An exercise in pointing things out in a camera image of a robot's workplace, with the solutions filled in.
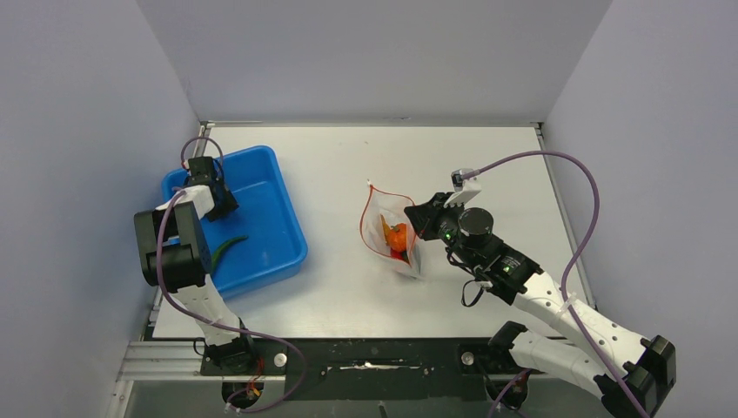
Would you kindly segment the orange toy pumpkin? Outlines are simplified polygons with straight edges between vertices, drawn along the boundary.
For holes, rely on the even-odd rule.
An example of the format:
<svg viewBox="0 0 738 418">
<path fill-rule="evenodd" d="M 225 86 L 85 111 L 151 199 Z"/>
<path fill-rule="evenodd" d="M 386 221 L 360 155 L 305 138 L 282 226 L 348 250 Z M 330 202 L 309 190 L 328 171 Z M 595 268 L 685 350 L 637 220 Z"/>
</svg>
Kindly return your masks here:
<svg viewBox="0 0 738 418">
<path fill-rule="evenodd" d="M 396 251 L 402 252 L 407 250 L 407 225 L 406 223 L 399 223 L 392 228 L 390 239 L 386 241 L 386 244 Z"/>
</svg>

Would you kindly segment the red toy chili pepper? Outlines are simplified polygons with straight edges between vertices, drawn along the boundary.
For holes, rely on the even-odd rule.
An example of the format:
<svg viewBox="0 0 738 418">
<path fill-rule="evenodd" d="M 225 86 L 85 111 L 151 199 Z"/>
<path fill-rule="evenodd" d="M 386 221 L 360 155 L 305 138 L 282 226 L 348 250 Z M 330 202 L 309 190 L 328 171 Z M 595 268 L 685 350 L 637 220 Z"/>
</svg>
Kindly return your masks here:
<svg viewBox="0 0 738 418">
<path fill-rule="evenodd" d="M 392 257 L 392 258 L 393 258 L 394 260 L 400 260 L 400 261 L 403 261 L 404 263 L 406 263 L 406 264 L 408 264 L 408 265 L 410 265 L 410 264 L 411 264 L 411 262 L 410 262 L 410 253 L 409 253 L 408 251 L 402 251 L 402 252 L 399 252 L 399 251 L 396 251 L 396 250 L 394 250 L 394 249 L 391 249 L 391 251 L 390 251 L 390 256 L 391 256 L 391 257 Z"/>
</svg>

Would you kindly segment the golden fried nugget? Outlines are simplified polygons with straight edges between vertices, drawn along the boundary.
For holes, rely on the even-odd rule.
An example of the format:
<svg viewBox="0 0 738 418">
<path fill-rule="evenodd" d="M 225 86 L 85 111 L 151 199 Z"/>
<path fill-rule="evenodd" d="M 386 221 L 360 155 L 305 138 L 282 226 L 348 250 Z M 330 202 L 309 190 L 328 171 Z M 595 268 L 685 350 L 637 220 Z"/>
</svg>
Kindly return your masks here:
<svg viewBox="0 0 738 418">
<path fill-rule="evenodd" d="M 386 219 L 383 215 L 380 216 L 381 225 L 382 225 L 382 231 L 384 234 L 384 238 L 386 241 L 390 239 L 392 228 L 387 224 Z"/>
</svg>

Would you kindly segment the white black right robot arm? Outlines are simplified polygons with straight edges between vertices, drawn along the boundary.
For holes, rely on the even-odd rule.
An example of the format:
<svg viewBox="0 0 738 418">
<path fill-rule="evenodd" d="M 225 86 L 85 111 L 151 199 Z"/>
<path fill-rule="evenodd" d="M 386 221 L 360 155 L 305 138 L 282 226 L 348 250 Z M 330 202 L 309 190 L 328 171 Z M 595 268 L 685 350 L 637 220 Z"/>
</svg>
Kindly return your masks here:
<svg viewBox="0 0 738 418">
<path fill-rule="evenodd" d="M 451 264 L 467 270 L 488 292 L 566 338 L 551 340 L 514 321 L 489 341 L 489 358 L 503 372 L 517 366 L 550 374 L 598 398 L 614 417 L 653 417 L 676 378 L 674 345 L 603 316 L 566 291 L 540 265 L 493 234 L 485 209 L 449 205 L 450 193 L 407 206 L 410 228 L 440 240 Z"/>
</svg>

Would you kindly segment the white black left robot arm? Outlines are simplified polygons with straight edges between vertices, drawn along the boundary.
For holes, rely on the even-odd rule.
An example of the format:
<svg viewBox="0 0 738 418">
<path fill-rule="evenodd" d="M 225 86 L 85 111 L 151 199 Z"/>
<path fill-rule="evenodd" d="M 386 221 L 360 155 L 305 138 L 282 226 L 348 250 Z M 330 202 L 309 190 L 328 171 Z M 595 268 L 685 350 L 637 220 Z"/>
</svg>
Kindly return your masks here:
<svg viewBox="0 0 738 418">
<path fill-rule="evenodd" d="M 257 366 L 257 350 L 213 283 L 215 263 L 202 226 L 234 212 L 238 203 L 219 160 L 196 157 L 186 166 L 184 185 L 172 198 L 133 217 L 142 273 L 172 307 L 199 326 L 211 365 L 245 374 Z"/>
</svg>

